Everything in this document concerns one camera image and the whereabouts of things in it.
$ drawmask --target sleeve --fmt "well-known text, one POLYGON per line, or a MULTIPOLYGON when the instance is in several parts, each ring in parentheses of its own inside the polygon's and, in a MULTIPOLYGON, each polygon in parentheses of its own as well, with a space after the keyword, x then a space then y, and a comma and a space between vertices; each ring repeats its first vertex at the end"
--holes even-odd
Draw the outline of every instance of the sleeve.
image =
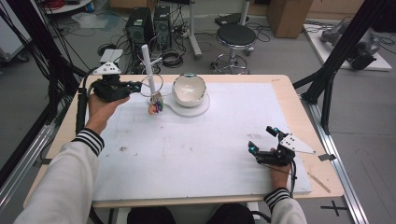
POLYGON ((264 201, 271 211, 271 223, 306 223, 303 209, 290 197, 287 189, 279 188, 265 196, 264 201))
POLYGON ((15 223, 86 223, 103 139, 83 129, 49 164, 15 223))

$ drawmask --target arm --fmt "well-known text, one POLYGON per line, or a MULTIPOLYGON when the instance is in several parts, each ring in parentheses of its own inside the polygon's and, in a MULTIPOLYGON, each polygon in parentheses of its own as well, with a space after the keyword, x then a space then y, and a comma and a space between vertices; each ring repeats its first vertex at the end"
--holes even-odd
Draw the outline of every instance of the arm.
POLYGON ((98 156, 105 146, 99 136, 118 105, 90 97, 90 119, 71 142, 65 144, 33 192, 15 223, 86 223, 92 203, 98 156))
POLYGON ((290 197, 286 186, 290 166, 272 166, 270 176, 274 191, 265 196, 264 200, 271 211, 272 223, 306 223, 304 211, 297 201, 290 197))

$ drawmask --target stool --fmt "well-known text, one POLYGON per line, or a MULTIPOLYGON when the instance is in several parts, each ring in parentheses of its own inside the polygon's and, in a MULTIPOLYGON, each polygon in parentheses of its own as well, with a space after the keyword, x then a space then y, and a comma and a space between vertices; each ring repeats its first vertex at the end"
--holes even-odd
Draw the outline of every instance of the stool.
POLYGON ((240 49, 249 49, 253 46, 256 41, 254 31, 240 24, 225 24, 218 29, 216 39, 221 45, 231 50, 229 54, 220 54, 211 64, 214 72, 238 75, 248 74, 247 61, 236 55, 235 52, 240 49))

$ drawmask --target metal stool legs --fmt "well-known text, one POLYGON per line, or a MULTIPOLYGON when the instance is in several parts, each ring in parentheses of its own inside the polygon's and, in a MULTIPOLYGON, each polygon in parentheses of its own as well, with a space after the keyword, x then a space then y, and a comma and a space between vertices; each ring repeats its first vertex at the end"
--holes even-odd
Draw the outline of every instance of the metal stool legs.
POLYGON ((248 62, 241 56, 236 55, 235 49, 231 49, 229 54, 220 54, 212 63, 215 72, 222 74, 249 74, 248 62))

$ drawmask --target small cup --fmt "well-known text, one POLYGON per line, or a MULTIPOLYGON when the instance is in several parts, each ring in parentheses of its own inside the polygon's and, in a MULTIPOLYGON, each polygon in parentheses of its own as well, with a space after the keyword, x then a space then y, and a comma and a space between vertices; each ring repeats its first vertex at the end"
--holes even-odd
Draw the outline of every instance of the small cup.
POLYGON ((192 73, 180 75, 175 79, 172 93, 176 102, 184 106, 197 106, 204 99, 206 84, 201 77, 192 73))

